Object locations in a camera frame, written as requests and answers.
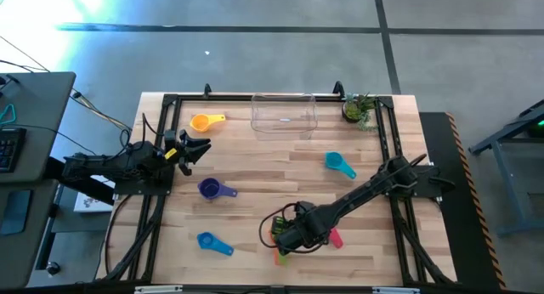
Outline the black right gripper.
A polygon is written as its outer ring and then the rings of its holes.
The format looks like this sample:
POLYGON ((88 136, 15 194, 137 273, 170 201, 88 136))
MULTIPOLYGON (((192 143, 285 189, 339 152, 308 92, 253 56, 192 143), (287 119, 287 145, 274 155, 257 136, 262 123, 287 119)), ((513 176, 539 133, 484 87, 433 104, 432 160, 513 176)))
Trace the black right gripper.
POLYGON ((281 255, 311 253, 329 243, 330 206, 297 202, 295 218, 275 237, 281 255))

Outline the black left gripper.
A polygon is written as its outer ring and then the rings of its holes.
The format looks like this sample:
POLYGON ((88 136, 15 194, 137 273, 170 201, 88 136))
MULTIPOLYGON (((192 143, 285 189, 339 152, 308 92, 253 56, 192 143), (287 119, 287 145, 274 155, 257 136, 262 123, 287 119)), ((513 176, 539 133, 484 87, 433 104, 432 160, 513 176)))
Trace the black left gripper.
POLYGON ((211 149, 211 139, 192 138, 184 129, 179 134, 167 130, 163 134, 164 157, 171 166, 176 166, 184 176, 190 176, 189 164, 196 164, 211 149))

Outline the yellow measuring cup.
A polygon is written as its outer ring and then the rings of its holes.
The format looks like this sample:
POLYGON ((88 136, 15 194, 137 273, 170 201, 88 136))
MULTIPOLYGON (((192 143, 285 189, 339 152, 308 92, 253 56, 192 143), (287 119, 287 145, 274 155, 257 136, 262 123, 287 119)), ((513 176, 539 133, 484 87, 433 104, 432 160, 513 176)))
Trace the yellow measuring cup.
POLYGON ((204 133, 213 124, 218 122, 224 122, 225 120, 226 120, 226 116, 222 114, 218 114, 218 115, 197 114, 192 117, 190 121, 190 127, 193 128, 198 133, 204 133))

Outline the orange measuring cup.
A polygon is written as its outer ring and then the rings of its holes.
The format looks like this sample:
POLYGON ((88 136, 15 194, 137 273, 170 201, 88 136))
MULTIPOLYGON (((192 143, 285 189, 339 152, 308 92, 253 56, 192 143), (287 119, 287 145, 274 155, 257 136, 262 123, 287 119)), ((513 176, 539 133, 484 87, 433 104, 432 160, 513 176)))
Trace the orange measuring cup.
MULTIPOLYGON (((269 231, 269 236, 270 236, 270 238, 273 240, 273 239, 275 238, 275 233, 274 233, 272 230, 270 230, 270 231, 269 231)), ((277 248, 275 248, 275 249, 274 249, 274 260, 275 260, 275 265, 276 265, 276 266, 280 266, 280 265, 278 264, 278 254, 280 254, 280 253, 279 253, 279 250, 278 250, 277 248)))

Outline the purple measuring cup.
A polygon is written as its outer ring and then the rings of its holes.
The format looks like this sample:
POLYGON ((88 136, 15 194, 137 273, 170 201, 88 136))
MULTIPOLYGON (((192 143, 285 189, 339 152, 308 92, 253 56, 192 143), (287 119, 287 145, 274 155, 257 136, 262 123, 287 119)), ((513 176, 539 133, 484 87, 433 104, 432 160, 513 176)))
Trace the purple measuring cup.
POLYGON ((222 184, 216 178, 205 178, 198 185, 197 188, 202 197, 207 200, 213 200, 222 196, 236 197, 238 191, 227 185, 222 184))

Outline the teal measuring cup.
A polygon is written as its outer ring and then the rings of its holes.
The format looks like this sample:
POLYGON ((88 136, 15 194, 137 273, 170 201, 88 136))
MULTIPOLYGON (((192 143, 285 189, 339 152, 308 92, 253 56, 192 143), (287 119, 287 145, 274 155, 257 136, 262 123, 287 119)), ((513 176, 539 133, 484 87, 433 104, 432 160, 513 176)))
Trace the teal measuring cup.
POLYGON ((326 152, 325 165, 327 168, 342 172, 348 178, 355 179, 357 176, 354 169, 345 161, 343 156, 338 152, 326 152))

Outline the blue measuring cup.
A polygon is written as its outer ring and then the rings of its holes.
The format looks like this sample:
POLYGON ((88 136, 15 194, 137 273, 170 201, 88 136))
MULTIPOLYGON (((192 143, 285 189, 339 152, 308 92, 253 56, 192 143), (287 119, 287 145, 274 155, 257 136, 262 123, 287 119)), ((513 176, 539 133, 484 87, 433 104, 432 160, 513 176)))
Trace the blue measuring cup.
POLYGON ((215 235, 209 232, 198 234, 197 242, 201 249, 212 250, 226 256, 232 256, 234 253, 234 248, 232 246, 222 242, 215 235))

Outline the clear plastic basket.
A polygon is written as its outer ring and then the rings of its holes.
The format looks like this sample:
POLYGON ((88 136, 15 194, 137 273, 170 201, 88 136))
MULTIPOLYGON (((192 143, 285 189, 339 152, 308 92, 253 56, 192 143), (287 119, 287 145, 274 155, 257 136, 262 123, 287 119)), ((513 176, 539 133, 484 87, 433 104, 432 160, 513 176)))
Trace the clear plastic basket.
POLYGON ((251 128, 258 140, 307 140, 317 126, 313 94, 252 96, 251 128))

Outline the green circuit board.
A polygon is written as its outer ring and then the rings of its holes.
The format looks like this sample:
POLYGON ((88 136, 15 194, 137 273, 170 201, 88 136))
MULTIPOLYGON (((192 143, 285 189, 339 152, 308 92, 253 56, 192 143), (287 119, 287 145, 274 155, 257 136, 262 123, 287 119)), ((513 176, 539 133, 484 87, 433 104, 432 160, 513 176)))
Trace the green circuit board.
POLYGON ((290 227, 290 222, 281 216, 274 216, 270 228, 273 236, 279 235, 290 227))

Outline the white box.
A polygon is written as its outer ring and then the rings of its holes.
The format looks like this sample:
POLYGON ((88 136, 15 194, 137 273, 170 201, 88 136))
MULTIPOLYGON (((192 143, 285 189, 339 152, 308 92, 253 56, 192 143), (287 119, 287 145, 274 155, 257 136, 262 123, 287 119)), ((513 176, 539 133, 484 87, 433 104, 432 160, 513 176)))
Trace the white box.
MULTIPOLYGON (((114 188, 116 184, 103 176, 93 175, 93 179, 105 184, 111 188, 114 188)), ((73 207, 73 212, 78 213, 98 213, 98 212, 111 212, 113 206, 108 205, 102 201, 95 200, 81 192, 77 193, 76 201, 73 207)))

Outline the potted succulent plant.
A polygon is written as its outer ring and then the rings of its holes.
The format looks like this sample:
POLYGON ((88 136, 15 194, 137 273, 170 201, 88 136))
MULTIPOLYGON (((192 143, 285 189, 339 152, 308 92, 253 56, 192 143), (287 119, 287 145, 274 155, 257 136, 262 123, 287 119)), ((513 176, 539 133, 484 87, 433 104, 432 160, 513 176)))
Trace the potted succulent plant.
POLYGON ((376 125, 370 124, 370 113, 376 108, 377 99, 374 96, 368 93, 346 93, 343 101, 342 115, 346 122, 356 124, 361 131, 377 130, 376 125))

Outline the grey desk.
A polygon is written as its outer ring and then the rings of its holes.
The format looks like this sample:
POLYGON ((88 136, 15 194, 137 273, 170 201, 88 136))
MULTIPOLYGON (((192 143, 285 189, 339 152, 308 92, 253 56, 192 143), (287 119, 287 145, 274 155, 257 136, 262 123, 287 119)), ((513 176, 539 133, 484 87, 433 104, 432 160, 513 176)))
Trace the grey desk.
POLYGON ((13 172, 0 173, 0 183, 34 182, 45 171, 76 74, 66 72, 7 73, 0 111, 13 104, 17 120, 8 128, 26 129, 25 143, 13 172))

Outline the teal loop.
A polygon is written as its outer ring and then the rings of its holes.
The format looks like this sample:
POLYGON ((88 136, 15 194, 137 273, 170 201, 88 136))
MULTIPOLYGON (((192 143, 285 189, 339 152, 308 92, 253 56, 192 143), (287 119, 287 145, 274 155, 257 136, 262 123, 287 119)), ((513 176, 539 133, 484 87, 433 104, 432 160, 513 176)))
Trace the teal loop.
POLYGON ((14 123, 16 120, 16 109, 13 104, 6 105, 5 108, 0 111, 0 126, 14 123))

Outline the black aluminium table frame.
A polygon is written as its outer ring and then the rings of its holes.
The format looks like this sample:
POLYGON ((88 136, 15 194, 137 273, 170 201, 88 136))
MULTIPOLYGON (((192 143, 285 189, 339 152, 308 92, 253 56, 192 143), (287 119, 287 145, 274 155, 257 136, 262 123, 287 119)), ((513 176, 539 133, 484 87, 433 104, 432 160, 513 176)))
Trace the black aluminium table frame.
POLYGON ((258 140, 251 128, 250 101, 176 102, 165 93, 144 93, 133 138, 154 139, 151 126, 177 120, 188 128, 197 114, 223 114, 207 137, 211 149, 186 177, 177 173, 166 199, 151 280, 155 284, 263 286, 398 286, 402 282, 390 203, 379 196, 343 218, 343 247, 324 246, 290 255, 276 266, 268 215, 295 201, 325 204, 364 183, 393 150, 390 134, 362 132, 347 123, 333 97, 317 104, 318 126, 307 140, 258 140), (355 179, 327 168, 326 152, 340 153, 355 179), (205 178, 238 191, 207 200, 197 185, 205 178), (197 235, 209 232, 232 246, 226 256, 201 249, 197 235))

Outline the silver metal bracket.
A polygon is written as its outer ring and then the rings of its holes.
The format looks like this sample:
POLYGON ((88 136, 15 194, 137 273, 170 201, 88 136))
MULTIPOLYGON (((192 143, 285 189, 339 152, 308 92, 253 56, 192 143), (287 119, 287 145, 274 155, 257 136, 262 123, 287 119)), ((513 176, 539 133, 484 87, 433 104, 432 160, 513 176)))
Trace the silver metal bracket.
POLYGON ((137 286, 133 294, 180 294, 183 292, 181 285, 161 285, 161 286, 137 286))
POLYGON ((372 294, 421 294, 421 291, 410 287, 375 286, 372 294))

